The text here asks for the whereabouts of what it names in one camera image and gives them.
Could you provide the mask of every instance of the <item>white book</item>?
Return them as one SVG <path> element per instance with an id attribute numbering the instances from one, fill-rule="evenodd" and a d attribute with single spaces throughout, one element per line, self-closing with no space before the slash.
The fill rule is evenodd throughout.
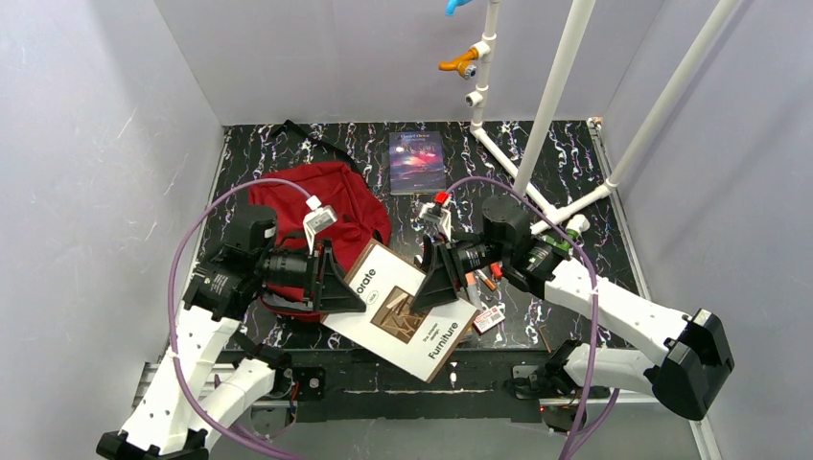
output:
<path id="1" fill-rule="evenodd" d="M 332 313 L 328 328 L 423 381 L 431 381 L 480 313 L 457 299 L 412 313 L 424 273 L 375 240 L 361 252 L 345 281 L 367 304 L 364 313 Z"/>

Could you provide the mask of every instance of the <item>black marble tabletop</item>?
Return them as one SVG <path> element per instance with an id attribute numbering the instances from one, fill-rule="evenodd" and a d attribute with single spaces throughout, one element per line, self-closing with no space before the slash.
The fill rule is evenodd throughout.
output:
<path id="1" fill-rule="evenodd" d="M 372 193 L 389 211 L 392 220 L 390 247 L 408 256 L 419 254 L 425 226 L 417 219 L 419 203 L 430 195 L 393 196 L 389 194 L 388 143 L 394 131 L 439 131 L 443 142 L 449 184 L 469 175 L 482 175 L 510 183 L 506 172 L 469 134 L 468 124 L 448 123 L 347 123 L 303 125 L 310 134 L 346 150 L 359 164 Z M 530 122 L 489 122 L 484 125 L 491 138 L 519 165 L 530 132 Z M 215 196 L 229 188 L 259 178 L 264 173 L 299 164 L 333 159 L 324 148 L 299 137 L 282 134 L 271 138 L 275 125 L 232 126 L 226 130 L 225 150 Z M 585 122 L 554 122 L 532 177 L 548 201 L 562 206 L 591 191 L 603 176 L 598 166 Z M 493 186 L 467 184 L 454 195 L 453 226 L 479 231 L 477 204 L 492 194 Z M 248 202 L 247 192 L 230 198 L 209 218 L 203 231 L 201 252 L 213 249 L 225 225 L 238 206 Z M 584 235 L 584 249 L 600 275 L 636 292 L 632 267 L 624 248 L 616 215 L 609 199 L 584 210 L 591 228 Z M 506 320 L 482 336 L 462 343 L 476 348 L 556 348 L 569 338 L 587 337 L 590 321 L 578 314 L 537 300 L 509 286 L 505 280 L 496 292 L 481 287 L 482 300 L 504 309 Z M 266 310 L 258 302 L 248 309 L 245 333 L 255 341 L 285 348 L 353 348 L 349 339 L 313 323 L 303 323 Z M 609 346 L 625 346 L 624 340 L 601 331 Z M 229 344 L 227 349 L 234 348 Z"/>

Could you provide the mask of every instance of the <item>backpack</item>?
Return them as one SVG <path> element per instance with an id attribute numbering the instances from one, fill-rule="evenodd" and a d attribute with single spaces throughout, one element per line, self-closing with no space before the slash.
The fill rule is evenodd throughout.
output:
<path id="1" fill-rule="evenodd" d="M 283 129 L 309 139 L 312 144 L 320 145 L 334 152 L 343 160 L 301 165 L 265 174 L 263 178 L 274 177 L 294 182 L 312 195 L 318 196 L 323 205 L 333 207 L 338 217 L 337 222 L 316 235 L 316 238 L 318 240 L 330 239 L 339 265 L 345 272 L 349 271 L 371 238 L 375 238 L 384 245 L 389 244 L 392 230 L 389 214 L 382 203 L 370 192 L 356 162 L 347 152 L 308 136 L 304 130 L 290 120 L 271 135 L 276 135 Z M 302 219 L 310 210 L 305 206 L 303 196 L 299 192 L 283 184 L 261 184 L 250 187 L 248 196 L 250 204 L 262 204 L 276 210 L 276 238 L 278 242 L 282 241 L 280 247 L 298 249 L 307 246 L 305 239 L 298 237 L 299 235 L 304 236 Z M 300 205 L 291 206 L 292 203 L 300 203 Z M 277 287 L 268 284 L 266 288 L 267 291 L 288 301 L 303 301 L 302 288 Z M 268 305 L 265 301 L 263 304 L 271 311 L 289 314 L 305 321 L 318 321 L 320 317 L 318 312 L 282 311 Z"/>

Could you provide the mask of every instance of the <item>purple book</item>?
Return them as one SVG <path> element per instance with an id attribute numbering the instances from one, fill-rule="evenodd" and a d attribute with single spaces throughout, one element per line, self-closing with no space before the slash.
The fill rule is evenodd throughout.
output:
<path id="1" fill-rule="evenodd" d="M 431 194 L 446 190 L 440 133 L 389 133 L 389 182 L 392 195 Z"/>

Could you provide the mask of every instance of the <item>book cover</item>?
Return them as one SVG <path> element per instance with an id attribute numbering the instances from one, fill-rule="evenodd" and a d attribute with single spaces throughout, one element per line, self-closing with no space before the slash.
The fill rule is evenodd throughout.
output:
<path id="1" fill-rule="evenodd" d="M 389 181 L 392 195 L 428 194 L 446 190 L 446 169 L 440 133 L 389 133 Z"/>
<path id="2" fill-rule="evenodd" d="M 322 323 L 423 381 L 434 379 L 480 313 L 463 299 L 427 312 L 410 311 L 424 273 L 375 240 L 345 280 L 367 311 L 331 313 Z"/>

